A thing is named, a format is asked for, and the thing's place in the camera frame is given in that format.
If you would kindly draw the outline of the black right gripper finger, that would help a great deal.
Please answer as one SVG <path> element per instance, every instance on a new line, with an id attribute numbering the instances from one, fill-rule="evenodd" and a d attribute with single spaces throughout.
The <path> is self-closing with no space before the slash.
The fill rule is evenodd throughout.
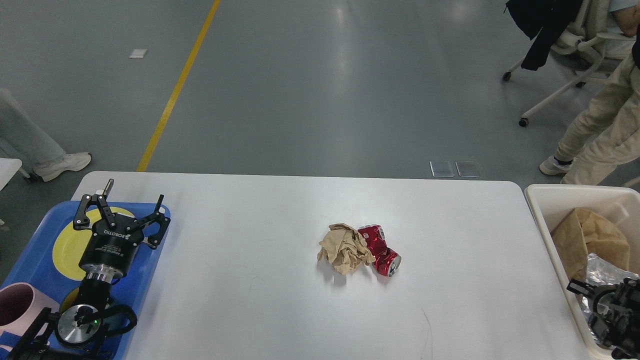
<path id="1" fill-rule="evenodd" d="M 569 281 L 566 289 L 573 294 L 592 301 L 602 297 L 602 290 L 599 290 L 598 285 L 588 284 L 575 278 Z"/>

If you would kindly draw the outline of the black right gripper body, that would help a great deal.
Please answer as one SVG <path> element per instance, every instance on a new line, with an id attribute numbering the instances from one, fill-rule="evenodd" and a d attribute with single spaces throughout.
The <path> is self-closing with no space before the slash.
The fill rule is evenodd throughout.
<path id="1" fill-rule="evenodd" d="M 612 358 L 640 356 L 639 280 L 624 278 L 617 285 L 597 285 L 591 291 L 588 324 Z"/>

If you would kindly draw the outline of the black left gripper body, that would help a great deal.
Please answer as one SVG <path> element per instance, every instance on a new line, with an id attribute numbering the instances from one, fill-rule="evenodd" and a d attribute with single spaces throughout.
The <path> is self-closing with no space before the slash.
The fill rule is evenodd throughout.
<path id="1" fill-rule="evenodd" d="M 87 280 L 120 280 L 128 275 L 140 243 L 141 230 L 128 234 L 101 228 L 90 237 L 78 266 Z"/>

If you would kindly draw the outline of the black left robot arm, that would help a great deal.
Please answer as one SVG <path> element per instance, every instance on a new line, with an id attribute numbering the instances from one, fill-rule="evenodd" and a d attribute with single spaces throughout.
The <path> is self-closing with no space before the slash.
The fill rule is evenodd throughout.
<path id="1" fill-rule="evenodd" d="M 3 360 L 121 360 L 138 323 L 170 211 L 117 202 L 114 185 L 55 205 L 1 287 Z"/>

